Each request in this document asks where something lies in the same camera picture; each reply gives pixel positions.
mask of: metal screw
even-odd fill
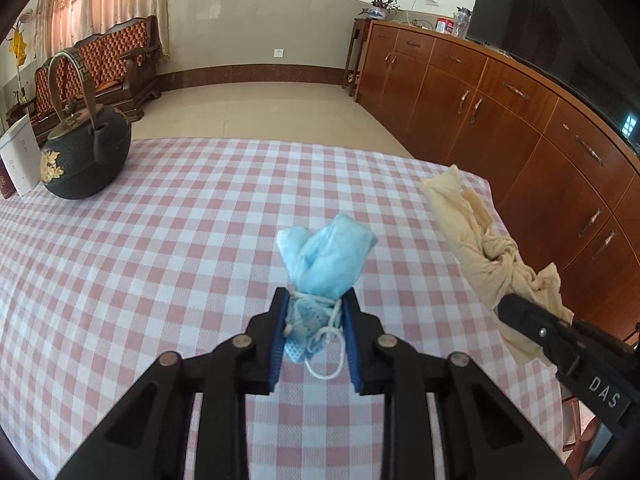
[[[383,334],[378,338],[378,344],[382,348],[393,348],[398,344],[398,339],[389,334]]]
[[[247,348],[251,343],[252,339],[250,335],[240,334],[234,338],[234,346],[236,348]]]
[[[158,362],[162,366],[172,366],[178,362],[178,354],[176,352],[163,352],[160,354]]]
[[[455,366],[459,368],[464,368],[469,364],[469,361],[471,361],[471,358],[464,352],[453,352],[449,359]]]

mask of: television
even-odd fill
[[[597,0],[476,0],[466,37],[555,80],[640,156],[640,67]]]

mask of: potted plant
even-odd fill
[[[368,18],[373,20],[384,20],[390,12],[396,12],[398,9],[397,0],[373,0],[371,5],[362,9],[360,14],[366,14]]]

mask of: orange tufted cushion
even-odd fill
[[[56,70],[56,83],[62,99],[65,98],[65,61],[66,59],[60,60]],[[36,70],[36,113],[46,115],[51,111],[53,111],[53,102],[49,93],[49,65],[47,64]]]
[[[87,43],[78,48],[78,52],[91,74],[91,79],[94,80],[94,84],[97,87],[100,84],[100,77],[102,75],[102,38],[97,38],[91,43]],[[82,85],[78,77],[78,72],[68,65],[69,69],[66,72],[66,88],[65,98],[77,97],[82,94]]]
[[[124,81],[127,73],[126,62],[120,55],[140,46],[146,46],[146,22],[129,25],[117,32],[105,34],[102,37],[102,74],[100,83],[107,81]],[[143,57],[136,58],[138,65],[142,65]]]

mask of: curtain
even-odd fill
[[[167,0],[38,0],[36,59],[42,65],[60,50],[92,34],[103,34],[131,18],[158,18],[162,53],[168,56]]]

